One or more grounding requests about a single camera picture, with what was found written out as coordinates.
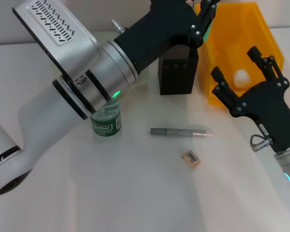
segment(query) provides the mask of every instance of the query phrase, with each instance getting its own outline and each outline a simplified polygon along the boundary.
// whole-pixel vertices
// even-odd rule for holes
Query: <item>white table surface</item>
[[[273,33],[290,80],[290,29]],[[196,88],[160,96],[157,62],[150,73],[124,94],[118,135],[101,138],[84,121],[0,196],[0,232],[290,232],[290,183],[271,148],[252,152],[254,123],[208,106]],[[53,78],[37,44],[0,46],[0,124],[20,146],[18,109]],[[285,98],[290,106],[290,88]],[[215,136],[149,135],[192,125]],[[194,171],[181,159],[188,149],[202,160]]]

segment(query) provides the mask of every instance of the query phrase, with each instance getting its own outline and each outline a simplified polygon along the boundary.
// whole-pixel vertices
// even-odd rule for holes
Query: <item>barcode sticker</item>
[[[182,158],[192,169],[201,163],[201,160],[191,150],[185,152]]]
[[[118,129],[121,126],[121,116],[119,115],[118,119],[116,119],[116,128]]]
[[[194,163],[194,162],[197,162],[199,160],[198,157],[196,157],[192,151],[189,151],[187,154],[186,154],[187,158],[190,160],[191,163]]]

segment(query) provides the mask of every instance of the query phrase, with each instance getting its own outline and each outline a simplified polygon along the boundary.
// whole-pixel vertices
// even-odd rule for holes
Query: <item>clear plastic pen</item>
[[[207,130],[187,130],[187,129],[170,129],[170,128],[151,128],[150,134],[167,135],[180,137],[206,137],[212,136]]]

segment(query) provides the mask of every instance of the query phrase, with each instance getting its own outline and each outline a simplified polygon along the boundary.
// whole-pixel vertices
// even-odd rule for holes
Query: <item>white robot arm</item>
[[[26,0],[14,14],[62,72],[20,113],[25,148],[0,126],[0,195],[18,186],[40,156],[177,44],[197,49],[218,0],[196,15],[184,0],[152,0],[148,14],[101,46],[59,0]]]

